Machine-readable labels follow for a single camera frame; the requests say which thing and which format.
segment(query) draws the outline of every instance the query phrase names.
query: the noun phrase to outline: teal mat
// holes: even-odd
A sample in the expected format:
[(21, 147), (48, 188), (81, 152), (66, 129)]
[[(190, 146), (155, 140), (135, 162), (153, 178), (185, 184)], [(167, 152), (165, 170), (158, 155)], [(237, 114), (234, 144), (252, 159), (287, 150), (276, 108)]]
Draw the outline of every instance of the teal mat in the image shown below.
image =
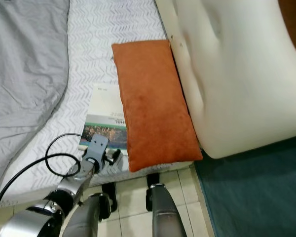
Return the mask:
[(216, 237), (296, 237), (296, 137), (195, 163)]

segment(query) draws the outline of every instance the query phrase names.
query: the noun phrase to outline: white mattress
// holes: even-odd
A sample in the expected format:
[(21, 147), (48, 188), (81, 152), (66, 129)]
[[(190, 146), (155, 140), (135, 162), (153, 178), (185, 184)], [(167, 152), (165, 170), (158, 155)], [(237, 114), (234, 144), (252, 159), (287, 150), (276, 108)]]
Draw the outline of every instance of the white mattress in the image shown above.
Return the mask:
[[(95, 82), (117, 83), (112, 59), (112, 43), (165, 39), (163, 26), (153, 0), (72, 0), (68, 18), (70, 72), (68, 88), (45, 127), (11, 162), (0, 189), (20, 169), (44, 156), (48, 144), (66, 132), (81, 133)], [(67, 152), (81, 156), (79, 138), (67, 136), (56, 143), (51, 153)], [(51, 166), (66, 173), (72, 165), (67, 158), (55, 158)], [(186, 166), (190, 162), (180, 163)], [(149, 167), (136, 173), (128, 170), (128, 157), (107, 166), (91, 185), (143, 176), (178, 164)], [(42, 162), (16, 180), (1, 205), (13, 205), (42, 198), (60, 181)]]

